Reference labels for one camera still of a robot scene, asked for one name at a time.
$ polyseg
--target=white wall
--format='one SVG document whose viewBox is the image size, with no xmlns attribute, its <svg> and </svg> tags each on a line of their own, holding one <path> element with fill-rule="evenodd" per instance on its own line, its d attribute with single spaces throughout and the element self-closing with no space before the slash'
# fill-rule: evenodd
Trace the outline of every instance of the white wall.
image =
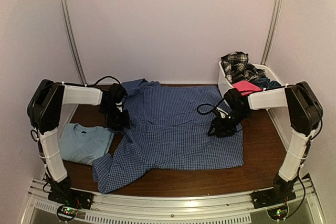
<svg viewBox="0 0 336 224">
<path fill-rule="evenodd" d="M 283 82 L 308 81 L 324 108 L 323 131 L 304 172 L 310 172 L 328 223 L 336 206 L 336 0 L 283 0 L 268 62 Z M 289 137 L 286 112 L 277 115 Z"/>
<path fill-rule="evenodd" d="M 43 171 L 27 105 L 43 78 L 78 82 L 59 0 L 0 0 L 0 223 L 16 223 Z"/>
<path fill-rule="evenodd" d="M 215 83 L 231 51 L 261 61 L 274 0 L 68 0 L 88 82 Z"/>
</svg>

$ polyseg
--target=clothing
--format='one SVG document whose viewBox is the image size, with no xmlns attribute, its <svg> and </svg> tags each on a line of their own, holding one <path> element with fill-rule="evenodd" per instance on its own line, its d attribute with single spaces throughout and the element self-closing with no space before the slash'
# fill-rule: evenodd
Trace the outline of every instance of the clothing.
<svg viewBox="0 0 336 224">
<path fill-rule="evenodd" d="M 252 92 L 243 92 L 241 93 L 242 95 L 249 95 L 251 93 L 253 93 L 253 91 L 261 91 L 262 89 L 248 81 L 239 81 L 237 83 L 232 84 L 232 86 L 236 89 L 238 89 L 238 91 L 242 92 L 242 91 L 252 91 Z"/>
<path fill-rule="evenodd" d="M 61 157 L 67 161 L 92 164 L 109 151 L 113 137 L 114 133 L 103 127 L 88 128 L 69 123 L 58 140 Z"/>
<path fill-rule="evenodd" d="M 264 70 L 257 69 L 248 63 L 248 54 L 231 52 L 221 59 L 225 77 L 231 84 L 238 81 L 253 82 L 256 79 L 266 77 Z"/>
<path fill-rule="evenodd" d="M 254 80 L 252 84 L 260 87 L 261 89 L 274 89 L 281 87 L 281 84 L 277 81 L 271 81 L 269 78 L 260 78 Z"/>
<path fill-rule="evenodd" d="M 130 113 L 130 129 L 113 157 L 105 155 L 93 162 L 93 179 L 98 190 L 108 193 L 123 187 L 153 168 L 201 170 L 243 165 L 243 133 L 230 137 L 209 137 L 213 114 L 199 115 L 202 103 L 221 99 L 215 86 L 163 87 L 158 82 L 140 82 L 127 88 L 124 105 Z M 225 111 L 230 111 L 224 103 Z"/>
</svg>

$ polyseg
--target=pile of clothes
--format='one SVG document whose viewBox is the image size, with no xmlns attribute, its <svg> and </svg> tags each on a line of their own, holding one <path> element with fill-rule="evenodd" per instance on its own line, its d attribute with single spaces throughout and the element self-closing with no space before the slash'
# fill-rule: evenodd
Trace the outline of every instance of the pile of clothes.
<svg viewBox="0 0 336 224">
<path fill-rule="evenodd" d="M 274 89 L 281 86 L 279 82 L 267 78 L 265 70 L 257 69 L 248 63 L 248 54 L 231 52 L 223 56 L 221 60 L 225 77 L 234 87 L 239 86 L 239 82 L 246 81 L 260 89 Z"/>
</svg>

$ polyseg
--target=plaid shirt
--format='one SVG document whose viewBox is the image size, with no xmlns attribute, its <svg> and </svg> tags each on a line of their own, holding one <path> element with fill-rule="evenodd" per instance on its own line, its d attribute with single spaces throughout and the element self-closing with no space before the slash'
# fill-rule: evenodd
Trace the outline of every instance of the plaid shirt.
<svg viewBox="0 0 336 224">
<path fill-rule="evenodd" d="M 248 54 L 231 52 L 222 58 L 222 67 L 227 80 L 233 84 L 238 81 L 255 81 L 265 78 L 265 71 L 248 63 Z"/>
</svg>

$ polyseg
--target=robotic arm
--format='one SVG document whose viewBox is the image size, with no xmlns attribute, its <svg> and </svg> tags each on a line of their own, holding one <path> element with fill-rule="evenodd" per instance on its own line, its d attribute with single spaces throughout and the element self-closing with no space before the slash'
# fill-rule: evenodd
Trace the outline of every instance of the robotic arm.
<svg viewBox="0 0 336 224">
<path fill-rule="evenodd" d="M 293 185 L 300 167 L 308 156 L 311 141 L 319 127 L 323 109 L 306 82 L 273 90 L 264 90 L 242 96 L 237 89 L 228 90 L 223 100 L 231 107 L 230 114 L 215 108 L 209 135 L 217 137 L 233 135 L 236 126 L 250 115 L 251 110 L 287 107 L 292 127 L 292 138 L 287 155 L 276 175 L 273 188 L 256 191 L 251 197 L 255 208 L 267 207 L 295 199 Z"/>
<path fill-rule="evenodd" d="M 61 158 L 57 137 L 62 105 L 99 105 L 99 112 L 106 118 L 106 127 L 121 131 L 124 127 L 130 127 L 128 111 L 123 110 L 122 100 L 125 96 L 126 90 L 117 83 L 104 91 L 50 80 L 40 83 L 28 105 L 27 113 L 31 125 L 36 129 L 39 154 L 46 166 L 47 181 L 51 185 L 50 200 L 73 207 L 80 204 L 82 208 L 89 209 L 92 199 L 91 194 L 70 188 L 71 181 Z"/>
</svg>

